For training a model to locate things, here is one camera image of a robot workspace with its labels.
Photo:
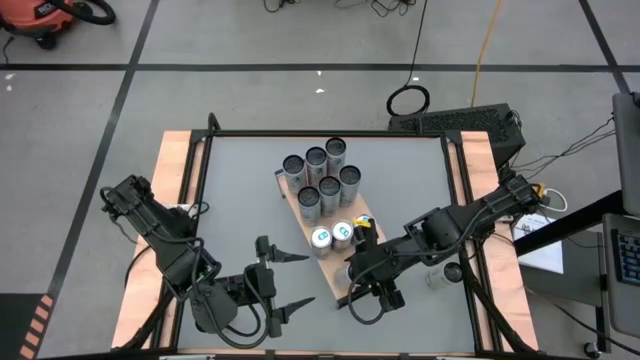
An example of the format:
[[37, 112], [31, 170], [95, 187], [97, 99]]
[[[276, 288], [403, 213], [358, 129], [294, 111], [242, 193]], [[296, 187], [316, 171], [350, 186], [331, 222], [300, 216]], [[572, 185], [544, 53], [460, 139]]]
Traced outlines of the black desk leg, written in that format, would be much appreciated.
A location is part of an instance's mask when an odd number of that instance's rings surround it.
[[515, 241], [518, 257], [565, 239], [602, 222], [605, 214], [626, 215], [623, 191], [615, 191]]

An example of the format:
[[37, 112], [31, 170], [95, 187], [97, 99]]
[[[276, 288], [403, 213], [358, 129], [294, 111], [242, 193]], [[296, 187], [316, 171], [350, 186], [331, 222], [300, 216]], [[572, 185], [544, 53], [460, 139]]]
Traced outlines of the Celsius peach vibe can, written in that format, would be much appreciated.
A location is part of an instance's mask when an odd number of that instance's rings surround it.
[[298, 194], [300, 190], [308, 185], [306, 162], [299, 155], [288, 155], [282, 164], [285, 181], [289, 191]]
[[327, 174], [335, 178], [339, 177], [339, 172], [345, 164], [346, 143], [339, 137], [332, 137], [325, 143], [327, 154]]
[[305, 153], [307, 180], [310, 186], [317, 187], [327, 175], [327, 153], [318, 146], [311, 147]]

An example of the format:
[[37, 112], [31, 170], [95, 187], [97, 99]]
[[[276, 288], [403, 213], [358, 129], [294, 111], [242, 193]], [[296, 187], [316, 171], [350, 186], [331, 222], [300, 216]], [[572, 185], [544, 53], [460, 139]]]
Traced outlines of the black aluminium table frame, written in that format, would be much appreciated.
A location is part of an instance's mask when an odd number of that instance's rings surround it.
[[[282, 335], [271, 338], [258, 325], [262, 309], [238, 310], [222, 337], [196, 328], [190, 303], [176, 302], [180, 310], [177, 336], [169, 351], [177, 355], [213, 355], [225, 358], [278, 359], [328, 355], [471, 355], [531, 354], [532, 348], [516, 333], [496, 306], [487, 269], [472, 266], [488, 237], [468, 240], [459, 253], [428, 267], [416, 264], [395, 280], [405, 306], [384, 313], [371, 294], [339, 308], [293, 211], [282, 195], [275, 172], [288, 155], [304, 155], [323, 148], [334, 137], [331, 130], [223, 130], [216, 121], [196, 132], [204, 145], [195, 202], [206, 212], [195, 217], [194, 233], [205, 250], [222, 264], [221, 277], [240, 274], [257, 261], [255, 240], [267, 236], [280, 250], [308, 256], [304, 261], [272, 263], [282, 307], [314, 297], [282, 325]], [[380, 242], [405, 234], [404, 225], [433, 210], [467, 205], [484, 196], [471, 189], [470, 160], [464, 136], [456, 131], [426, 134], [347, 130], [346, 165], [361, 172], [361, 194], [376, 221]], [[425, 276], [448, 262], [459, 263], [461, 282], [432, 290]]]

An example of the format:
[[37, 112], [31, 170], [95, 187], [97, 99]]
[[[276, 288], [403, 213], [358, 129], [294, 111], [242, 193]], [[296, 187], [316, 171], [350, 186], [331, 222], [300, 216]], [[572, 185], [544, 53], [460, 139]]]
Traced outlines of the black orange striped mat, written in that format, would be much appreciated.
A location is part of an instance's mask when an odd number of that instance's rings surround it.
[[55, 305], [50, 294], [0, 293], [0, 360], [35, 360]]

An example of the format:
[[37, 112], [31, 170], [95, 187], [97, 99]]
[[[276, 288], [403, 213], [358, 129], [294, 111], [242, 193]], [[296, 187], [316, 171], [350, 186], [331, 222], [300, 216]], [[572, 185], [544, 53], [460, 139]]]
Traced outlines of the grey desk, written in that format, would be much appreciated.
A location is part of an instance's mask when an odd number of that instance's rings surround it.
[[640, 92], [614, 95], [613, 115], [623, 205], [627, 214], [603, 217], [610, 270], [610, 317], [616, 331], [640, 339], [640, 286], [620, 282], [614, 260], [617, 232], [640, 237]]

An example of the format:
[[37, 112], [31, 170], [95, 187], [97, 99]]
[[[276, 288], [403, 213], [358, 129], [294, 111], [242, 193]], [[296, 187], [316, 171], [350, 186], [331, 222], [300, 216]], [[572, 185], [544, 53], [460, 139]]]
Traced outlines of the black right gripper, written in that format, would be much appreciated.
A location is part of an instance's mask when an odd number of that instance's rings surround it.
[[377, 241], [378, 233], [371, 227], [366, 241], [355, 245], [354, 254], [348, 258], [352, 282], [345, 304], [371, 294], [378, 299], [383, 311], [394, 311], [405, 306], [404, 297], [395, 284], [399, 260], [390, 247]]

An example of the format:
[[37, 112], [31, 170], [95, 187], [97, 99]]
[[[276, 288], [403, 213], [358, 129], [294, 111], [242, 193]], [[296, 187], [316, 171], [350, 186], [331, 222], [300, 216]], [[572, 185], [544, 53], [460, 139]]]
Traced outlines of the black keyboard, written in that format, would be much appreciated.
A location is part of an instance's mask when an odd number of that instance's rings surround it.
[[640, 286], [640, 237], [634, 233], [617, 232], [614, 250], [618, 280]]

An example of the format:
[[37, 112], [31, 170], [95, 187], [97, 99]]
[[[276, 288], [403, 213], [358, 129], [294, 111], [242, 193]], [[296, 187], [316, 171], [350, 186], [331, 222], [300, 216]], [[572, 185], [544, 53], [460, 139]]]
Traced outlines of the Celsius arctic vibe can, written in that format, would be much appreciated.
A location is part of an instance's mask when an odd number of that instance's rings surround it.
[[303, 187], [298, 195], [299, 213], [307, 225], [315, 225], [321, 218], [321, 199], [319, 191], [312, 187]]
[[341, 183], [339, 204], [341, 207], [349, 207], [358, 195], [361, 172], [356, 166], [346, 165], [339, 172], [339, 180]]
[[323, 177], [318, 185], [321, 197], [321, 215], [323, 217], [333, 216], [340, 202], [341, 183], [333, 176]]

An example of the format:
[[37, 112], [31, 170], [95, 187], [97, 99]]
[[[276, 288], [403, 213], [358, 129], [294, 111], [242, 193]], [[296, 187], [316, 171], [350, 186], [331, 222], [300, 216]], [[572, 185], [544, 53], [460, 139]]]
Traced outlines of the white paper sheet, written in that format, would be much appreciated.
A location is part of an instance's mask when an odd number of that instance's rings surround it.
[[[518, 242], [520, 238], [539, 230], [551, 222], [554, 222], [554, 219], [539, 213], [524, 215], [516, 222], [512, 229], [513, 239], [515, 242]], [[519, 255], [518, 261], [520, 265], [563, 274], [562, 242], [558, 241], [525, 255]]]

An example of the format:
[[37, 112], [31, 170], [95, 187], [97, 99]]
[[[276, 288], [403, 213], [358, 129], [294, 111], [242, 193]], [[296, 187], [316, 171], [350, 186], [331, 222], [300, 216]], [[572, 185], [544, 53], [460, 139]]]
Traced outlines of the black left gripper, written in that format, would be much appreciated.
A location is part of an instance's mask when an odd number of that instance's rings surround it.
[[308, 297], [289, 303], [281, 307], [278, 312], [274, 303], [276, 296], [274, 271], [269, 268], [268, 262], [288, 263], [304, 261], [308, 259], [308, 256], [282, 251], [276, 245], [271, 245], [267, 236], [259, 236], [256, 239], [255, 250], [257, 262], [245, 268], [245, 275], [248, 277], [248, 287], [251, 289], [254, 297], [259, 299], [260, 304], [264, 305], [266, 320], [268, 322], [268, 335], [271, 338], [277, 338], [282, 335], [282, 323], [288, 323], [296, 311], [313, 302], [315, 298]]

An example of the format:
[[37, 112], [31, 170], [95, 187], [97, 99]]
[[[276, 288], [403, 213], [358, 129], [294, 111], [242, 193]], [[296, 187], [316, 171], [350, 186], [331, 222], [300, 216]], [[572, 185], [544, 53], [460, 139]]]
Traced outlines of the black computer case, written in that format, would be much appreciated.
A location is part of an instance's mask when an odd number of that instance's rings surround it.
[[486, 132], [497, 168], [526, 145], [518, 114], [507, 103], [396, 116], [389, 120], [388, 129], [414, 133], [449, 130]]

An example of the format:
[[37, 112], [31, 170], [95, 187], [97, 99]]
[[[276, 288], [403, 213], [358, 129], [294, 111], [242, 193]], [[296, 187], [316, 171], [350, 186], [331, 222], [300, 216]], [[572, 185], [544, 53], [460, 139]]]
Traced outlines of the orange shop vacuum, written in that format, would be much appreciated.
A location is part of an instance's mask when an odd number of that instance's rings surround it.
[[47, 0], [0, 0], [0, 29], [31, 38], [44, 50], [54, 49], [57, 35], [72, 23], [70, 14]]

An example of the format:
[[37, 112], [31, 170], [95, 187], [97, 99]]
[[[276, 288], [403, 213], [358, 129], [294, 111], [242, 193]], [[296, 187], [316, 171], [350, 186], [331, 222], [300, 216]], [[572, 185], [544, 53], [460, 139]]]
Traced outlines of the wooden shelf with black frame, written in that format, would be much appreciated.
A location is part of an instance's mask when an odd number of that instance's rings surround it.
[[[297, 196], [291, 193], [287, 187], [283, 170], [282, 169], [277, 170], [275, 172], [275, 176], [278, 181], [278, 185], [281, 189], [281, 193], [287, 199], [291, 207], [291, 210], [293, 211], [294, 216], [302, 229], [305, 241], [309, 244], [310, 247], [311, 247], [310, 245], [311, 232], [313, 231], [314, 228], [318, 226], [327, 227], [331, 231], [332, 225], [337, 221], [343, 220], [343, 221], [350, 222], [352, 224], [352, 219], [362, 214], [369, 215], [370, 218], [373, 217], [373, 213], [367, 206], [365, 200], [363, 199], [361, 194], [358, 193], [354, 203], [350, 207], [344, 207], [344, 208], [338, 207], [336, 213], [333, 216], [331, 217], [321, 216], [317, 224], [307, 225], [301, 219], [301, 216], [299, 213], [299, 204], [298, 204]], [[334, 285], [334, 280], [333, 280], [334, 273], [341, 266], [348, 264], [348, 258], [351, 255], [353, 255], [354, 252], [355, 252], [355, 245], [353, 243], [347, 250], [343, 252], [336, 252], [332, 247], [331, 253], [329, 254], [328, 257], [324, 259], [316, 258], [312, 251], [313, 256], [317, 259], [319, 267], [322, 270], [322, 273], [324, 274], [324, 277], [329, 285], [329, 288], [331, 289], [333, 296], [337, 301], [345, 297], [347, 295], [347, 291], [340, 292], [339, 290], [336, 289]]]

